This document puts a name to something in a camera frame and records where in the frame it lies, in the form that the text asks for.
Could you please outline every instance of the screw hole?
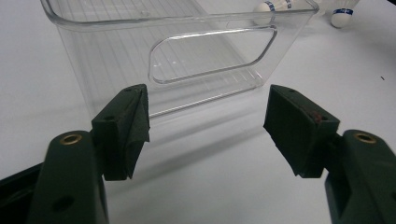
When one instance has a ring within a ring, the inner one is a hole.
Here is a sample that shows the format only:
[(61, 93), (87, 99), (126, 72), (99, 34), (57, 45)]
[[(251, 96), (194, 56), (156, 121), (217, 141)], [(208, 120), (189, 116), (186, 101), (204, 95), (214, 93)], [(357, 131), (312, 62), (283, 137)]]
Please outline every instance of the screw hole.
[(82, 139), (82, 136), (80, 134), (72, 133), (72, 134), (69, 134), (69, 135), (63, 137), (60, 142), (62, 145), (67, 146), (67, 145), (73, 145), (73, 144), (79, 142), (79, 140), (81, 140), (81, 139)]
[(355, 137), (363, 143), (374, 144), (376, 143), (375, 138), (366, 133), (355, 133)]
[(56, 200), (52, 204), (52, 210), (55, 213), (60, 213), (66, 211), (74, 203), (74, 198), (72, 196), (63, 196), (62, 198)]
[(113, 120), (113, 119), (114, 119), (114, 116), (107, 116), (107, 117), (104, 118), (104, 120), (107, 120), (107, 121)]

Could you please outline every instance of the transparent plastic bin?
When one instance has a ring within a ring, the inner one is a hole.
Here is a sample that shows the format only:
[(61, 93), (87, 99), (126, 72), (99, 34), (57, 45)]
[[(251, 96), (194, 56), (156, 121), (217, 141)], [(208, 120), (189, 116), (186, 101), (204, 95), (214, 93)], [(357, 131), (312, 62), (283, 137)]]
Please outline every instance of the transparent plastic bin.
[(91, 116), (145, 83), (151, 118), (260, 87), (318, 11), (290, 2), (252, 12), (261, 0), (41, 0)]

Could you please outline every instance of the white surface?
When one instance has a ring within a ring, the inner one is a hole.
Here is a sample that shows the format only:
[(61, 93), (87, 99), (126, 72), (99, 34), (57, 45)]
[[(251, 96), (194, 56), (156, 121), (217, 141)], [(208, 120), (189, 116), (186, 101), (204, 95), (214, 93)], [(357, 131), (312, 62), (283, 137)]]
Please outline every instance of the white surface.
[[(334, 29), (311, 21), (254, 92), (155, 119), (133, 181), (106, 183), (112, 223), (331, 223), (324, 177), (301, 179), (262, 128), (269, 85), (294, 88), (396, 148), (396, 7), (361, 0)], [(59, 133), (89, 130), (55, 25), (39, 1), (0, 3), (0, 178), (42, 162)]]

